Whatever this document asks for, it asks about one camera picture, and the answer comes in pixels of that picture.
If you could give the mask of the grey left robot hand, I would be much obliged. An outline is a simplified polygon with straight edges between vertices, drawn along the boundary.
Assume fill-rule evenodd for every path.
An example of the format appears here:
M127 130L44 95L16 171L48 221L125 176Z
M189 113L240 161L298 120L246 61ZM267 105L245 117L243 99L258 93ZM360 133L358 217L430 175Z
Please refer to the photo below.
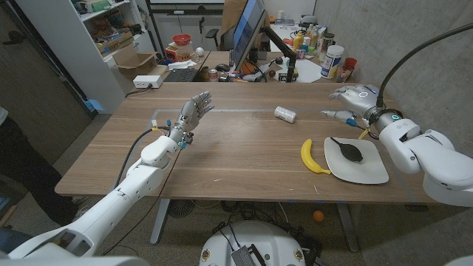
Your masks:
M168 136L176 143L179 143L189 132L197 127L200 119L213 108L209 91L192 97L183 105L174 126L169 130Z

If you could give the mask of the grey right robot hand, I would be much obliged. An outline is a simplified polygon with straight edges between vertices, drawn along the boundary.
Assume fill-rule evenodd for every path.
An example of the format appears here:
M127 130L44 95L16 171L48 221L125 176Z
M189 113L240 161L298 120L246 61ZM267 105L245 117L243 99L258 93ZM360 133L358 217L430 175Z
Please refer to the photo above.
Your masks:
M343 123L348 120L356 120L361 117L364 123L367 124L370 114L369 111L376 109L376 99L378 92L376 87L369 85L343 86L336 89L334 93L329 96L329 99L339 100L345 110L342 111L321 111L327 117L335 118Z

